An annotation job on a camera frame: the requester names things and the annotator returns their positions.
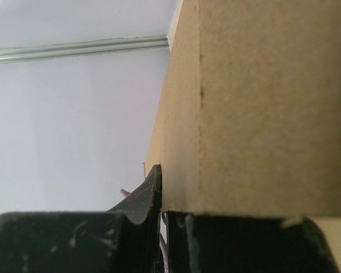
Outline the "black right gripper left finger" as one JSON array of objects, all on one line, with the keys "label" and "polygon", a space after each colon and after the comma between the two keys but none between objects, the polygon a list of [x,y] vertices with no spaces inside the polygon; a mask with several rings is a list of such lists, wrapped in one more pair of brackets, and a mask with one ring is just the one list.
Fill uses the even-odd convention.
[{"label": "black right gripper left finger", "polygon": [[105,212],[0,215],[0,272],[162,272],[161,167]]}]

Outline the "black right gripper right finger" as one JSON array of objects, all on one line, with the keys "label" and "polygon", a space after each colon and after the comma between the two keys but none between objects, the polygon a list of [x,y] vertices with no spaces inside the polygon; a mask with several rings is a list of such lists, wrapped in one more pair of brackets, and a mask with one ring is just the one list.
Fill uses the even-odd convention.
[{"label": "black right gripper right finger", "polygon": [[309,218],[167,213],[169,272],[339,272]]}]

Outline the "brown cardboard box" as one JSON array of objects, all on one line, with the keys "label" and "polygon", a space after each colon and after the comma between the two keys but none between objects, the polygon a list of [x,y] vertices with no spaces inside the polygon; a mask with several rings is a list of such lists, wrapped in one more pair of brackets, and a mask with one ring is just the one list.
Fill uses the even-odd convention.
[{"label": "brown cardboard box", "polygon": [[341,1],[181,1],[168,39],[163,211],[309,216],[341,270]]}]

